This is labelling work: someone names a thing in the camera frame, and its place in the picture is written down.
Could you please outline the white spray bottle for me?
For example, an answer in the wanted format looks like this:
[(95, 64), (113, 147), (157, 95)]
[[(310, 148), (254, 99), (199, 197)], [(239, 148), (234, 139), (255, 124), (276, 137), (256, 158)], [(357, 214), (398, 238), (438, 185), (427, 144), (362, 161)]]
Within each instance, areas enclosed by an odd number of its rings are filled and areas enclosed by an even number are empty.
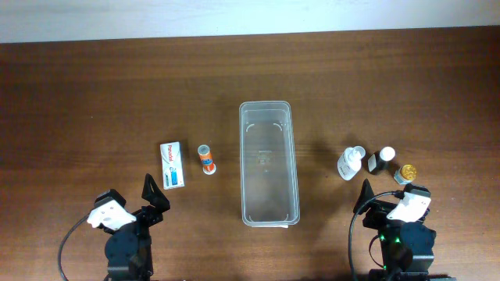
[(348, 147), (337, 161), (337, 170), (343, 180), (351, 180), (362, 167), (366, 151), (361, 146)]

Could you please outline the dark bottle white cap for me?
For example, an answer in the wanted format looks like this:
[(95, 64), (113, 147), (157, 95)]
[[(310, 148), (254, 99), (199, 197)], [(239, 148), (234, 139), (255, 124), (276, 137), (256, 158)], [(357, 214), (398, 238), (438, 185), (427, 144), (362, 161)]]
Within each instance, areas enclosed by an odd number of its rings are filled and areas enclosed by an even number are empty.
[(394, 157), (395, 149), (393, 147), (384, 147), (374, 152), (367, 161), (369, 173), (373, 175), (381, 173), (389, 166)]

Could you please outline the small jar gold lid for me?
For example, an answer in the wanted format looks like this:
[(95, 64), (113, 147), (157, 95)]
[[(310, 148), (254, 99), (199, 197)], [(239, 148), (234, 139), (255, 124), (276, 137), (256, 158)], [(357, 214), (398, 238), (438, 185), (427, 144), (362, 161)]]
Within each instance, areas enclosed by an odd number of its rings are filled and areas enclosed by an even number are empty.
[(414, 181), (417, 175), (416, 167), (410, 164), (401, 166), (394, 174), (394, 180), (397, 184), (406, 185)]

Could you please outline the orange tablet tube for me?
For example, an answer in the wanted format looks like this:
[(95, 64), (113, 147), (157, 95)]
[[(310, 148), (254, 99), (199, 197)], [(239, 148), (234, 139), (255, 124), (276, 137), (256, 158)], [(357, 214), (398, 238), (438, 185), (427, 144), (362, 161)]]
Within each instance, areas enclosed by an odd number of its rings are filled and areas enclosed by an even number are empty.
[(202, 162), (202, 169), (206, 175), (212, 175), (216, 172), (216, 165), (207, 144), (202, 144), (198, 147), (198, 156)]

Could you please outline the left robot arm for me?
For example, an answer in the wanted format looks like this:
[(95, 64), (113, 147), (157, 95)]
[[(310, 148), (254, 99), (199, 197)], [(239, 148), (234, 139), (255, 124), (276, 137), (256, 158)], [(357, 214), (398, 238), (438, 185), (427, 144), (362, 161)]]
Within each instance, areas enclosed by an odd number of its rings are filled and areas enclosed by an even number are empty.
[(149, 281), (154, 274), (150, 228), (163, 221), (170, 202), (150, 174), (145, 175), (141, 197), (148, 205), (133, 212), (136, 220), (114, 231), (106, 242), (107, 280)]

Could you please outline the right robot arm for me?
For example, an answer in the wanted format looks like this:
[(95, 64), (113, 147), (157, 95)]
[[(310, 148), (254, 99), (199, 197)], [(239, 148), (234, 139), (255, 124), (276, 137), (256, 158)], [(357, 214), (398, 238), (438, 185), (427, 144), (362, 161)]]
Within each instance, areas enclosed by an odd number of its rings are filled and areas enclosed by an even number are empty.
[[(353, 208), (348, 231), (348, 261), (354, 280), (444, 281), (453, 280), (445, 274), (431, 275), (434, 242), (437, 232), (423, 223), (429, 214), (431, 192), (423, 186), (408, 183), (401, 190), (375, 194), (369, 180), (364, 180)], [(362, 225), (375, 229), (373, 242), (380, 242), (382, 262), (378, 269), (358, 276), (352, 258), (352, 236), (355, 221), (365, 215)]]

